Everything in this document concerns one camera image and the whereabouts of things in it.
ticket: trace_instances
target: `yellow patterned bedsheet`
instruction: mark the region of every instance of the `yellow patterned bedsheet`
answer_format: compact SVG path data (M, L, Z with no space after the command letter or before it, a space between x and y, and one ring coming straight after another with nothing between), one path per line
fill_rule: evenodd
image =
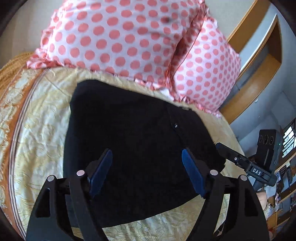
M116 87L167 97L134 82L86 69L23 69L0 100L0 206L25 237L31 210L49 175L62 177L64 141L70 117L70 100L77 83L97 79ZM214 143L221 142L243 153L227 121L185 103L203 120ZM226 161L222 174L238 177L243 170ZM226 218L229 196L225 195L217 227ZM204 201L198 196L173 210L128 224L104 228L109 240L186 240Z

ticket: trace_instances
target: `black garment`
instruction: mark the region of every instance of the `black garment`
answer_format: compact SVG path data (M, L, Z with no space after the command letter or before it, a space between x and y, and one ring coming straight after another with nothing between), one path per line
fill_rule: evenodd
M64 177L109 148L113 165L91 205L102 227L142 220L196 196L182 164L190 148L219 172L225 159L199 116L165 101L97 80L79 83L71 103Z

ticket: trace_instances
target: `pillow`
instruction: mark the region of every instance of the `pillow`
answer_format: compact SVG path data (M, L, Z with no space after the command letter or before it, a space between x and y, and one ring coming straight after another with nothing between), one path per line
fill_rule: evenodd
M197 0L68 0L27 65L77 66L165 86L176 46L198 12Z
M240 72L239 55L205 9L182 38L172 61L171 94L175 100L195 103L200 110L219 115Z

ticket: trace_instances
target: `silver screw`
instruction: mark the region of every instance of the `silver screw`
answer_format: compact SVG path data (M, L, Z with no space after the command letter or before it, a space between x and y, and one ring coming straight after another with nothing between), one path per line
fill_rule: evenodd
M218 175L218 171L216 171L216 170L210 170L210 174L212 175L212 176L217 176Z
M84 170L79 170L78 172L76 172L76 175L81 177L85 174L85 171Z
M241 180L242 180L242 181L246 181L246 180L248 180L248 178L247 178L246 175L241 175Z
M49 177L47 178L47 180L48 180L49 182L52 182L52 181L54 180L54 176L53 176L53 175L49 176Z

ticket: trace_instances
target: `beige wall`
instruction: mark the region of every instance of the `beige wall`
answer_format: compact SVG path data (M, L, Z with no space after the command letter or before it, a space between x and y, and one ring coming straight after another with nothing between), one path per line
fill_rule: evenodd
M228 37L254 0L206 0L221 31ZM0 67L24 51L39 47L41 31L49 24L62 0L28 0L12 18L0 37Z

